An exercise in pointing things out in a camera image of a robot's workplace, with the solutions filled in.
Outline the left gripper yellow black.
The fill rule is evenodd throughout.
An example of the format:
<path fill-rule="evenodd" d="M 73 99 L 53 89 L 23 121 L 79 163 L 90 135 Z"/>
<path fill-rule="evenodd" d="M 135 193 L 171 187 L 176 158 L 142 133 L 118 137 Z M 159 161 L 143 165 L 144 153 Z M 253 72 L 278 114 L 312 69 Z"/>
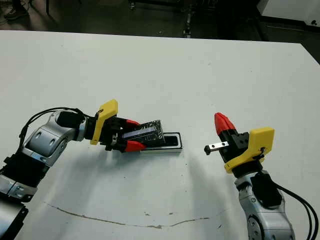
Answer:
<path fill-rule="evenodd" d="M 91 145 L 100 143 L 107 151 L 118 150 L 125 152 L 139 152 L 146 146 L 138 141 L 123 140 L 121 133 L 123 129 L 134 129 L 140 125 L 137 121 L 117 117 L 118 102 L 109 100 L 100 106 L 96 113 Z"/>

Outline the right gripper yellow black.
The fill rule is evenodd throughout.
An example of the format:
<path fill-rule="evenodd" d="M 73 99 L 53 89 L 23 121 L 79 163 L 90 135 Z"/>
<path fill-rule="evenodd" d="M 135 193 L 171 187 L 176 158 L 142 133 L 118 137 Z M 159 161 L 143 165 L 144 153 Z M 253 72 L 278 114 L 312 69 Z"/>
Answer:
<path fill-rule="evenodd" d="M 239 133 L 224 114 L 214 114 L 214 124 L 220 142 L 204 147 L 207 155 L 218 151 L 227 173 L 255 173 L 263 169 L 264 157 L 272 150 L 275 130 L 271 127 Z"/>

